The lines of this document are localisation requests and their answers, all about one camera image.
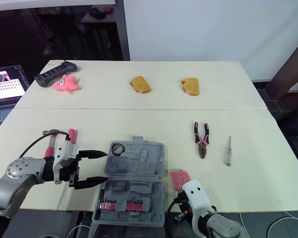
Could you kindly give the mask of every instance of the white wall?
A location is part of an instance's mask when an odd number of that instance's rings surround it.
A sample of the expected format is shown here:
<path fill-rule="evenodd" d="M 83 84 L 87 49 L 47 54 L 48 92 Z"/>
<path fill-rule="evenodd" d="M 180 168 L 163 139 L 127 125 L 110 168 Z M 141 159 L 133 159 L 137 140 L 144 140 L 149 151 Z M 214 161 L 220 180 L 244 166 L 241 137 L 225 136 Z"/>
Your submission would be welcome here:
<path fill-rule="evenodd" d="M 298 46 L 298 0 L 124 0 L 131 60 L 238 60 L 271 80 Z"/>

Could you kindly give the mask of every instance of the laptop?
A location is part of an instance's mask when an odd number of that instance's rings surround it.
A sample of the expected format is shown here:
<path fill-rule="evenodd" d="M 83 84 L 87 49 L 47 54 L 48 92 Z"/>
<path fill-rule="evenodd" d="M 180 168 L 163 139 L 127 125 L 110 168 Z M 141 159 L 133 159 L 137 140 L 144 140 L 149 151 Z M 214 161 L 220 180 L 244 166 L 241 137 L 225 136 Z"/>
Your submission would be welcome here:
<path fill-rule="evenodd" d="M 0 123 L 23 96 L 29 81 L 20 65 L 0 67 Z"/>

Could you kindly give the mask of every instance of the gray plastic tool case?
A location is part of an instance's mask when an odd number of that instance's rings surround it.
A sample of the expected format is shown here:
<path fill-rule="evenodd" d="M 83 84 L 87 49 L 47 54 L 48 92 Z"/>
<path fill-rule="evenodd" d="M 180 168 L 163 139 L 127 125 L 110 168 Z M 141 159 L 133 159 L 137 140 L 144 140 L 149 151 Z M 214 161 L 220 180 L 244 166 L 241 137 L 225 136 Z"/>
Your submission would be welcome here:
<path fill-rule="evenodd" d="M 115 144 L 125 151 L 116 156 Z M 105 173 L 109 179 L 99 188 L 92 221 L 96 224 L 162 227 L 164 224 L 165 184 L 164 146 L 144 142 L 135 136 L 133 141 L 117 141 L 110 145 Z M 114 202 L 115 210 L 100 210 L 101 202 Z M 142 212 L 126 211 L 126 203 L 142 204 Z"/>

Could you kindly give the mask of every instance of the bread slice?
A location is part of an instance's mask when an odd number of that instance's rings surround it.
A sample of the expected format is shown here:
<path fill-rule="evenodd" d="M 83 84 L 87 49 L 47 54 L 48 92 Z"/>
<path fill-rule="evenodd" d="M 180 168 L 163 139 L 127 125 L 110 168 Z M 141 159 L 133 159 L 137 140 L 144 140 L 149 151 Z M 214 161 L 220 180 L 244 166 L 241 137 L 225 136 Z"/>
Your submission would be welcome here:
<path fill-rule="evenodd" d="M 148 93 L 151 90 L 149 84 L 142 76 L 134 77 L 134 79 L 130 82 L 130 85 L 133 86 L 137 93 Z"/>
<path fill-rule="evenodd" d="M 186 78 L 181 81 L 182 89 L 186 94 L 191 96 L 199 95 L 199 80 L 197 78 Z"/>

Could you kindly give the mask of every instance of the hammer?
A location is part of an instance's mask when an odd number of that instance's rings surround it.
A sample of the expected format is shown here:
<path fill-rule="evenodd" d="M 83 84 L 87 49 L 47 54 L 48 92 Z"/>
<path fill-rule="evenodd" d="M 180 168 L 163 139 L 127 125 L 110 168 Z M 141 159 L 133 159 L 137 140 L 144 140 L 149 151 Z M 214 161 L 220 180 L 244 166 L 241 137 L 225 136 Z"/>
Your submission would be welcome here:
<path fill-rule="evenodd" d="M 43 133 L 43 135 L 46 135 L 47 133 L 56 132 L 56 131 L 59 131 L 59 130 L 56 130 L 56 129 L 45 130 L 42 133 Z M 55 145 L 56 136 L 57 136 L 57 134 L 51 135 L 49 147 L 46 149 L 44 157 L 54 156 L 54 145 Z"/>

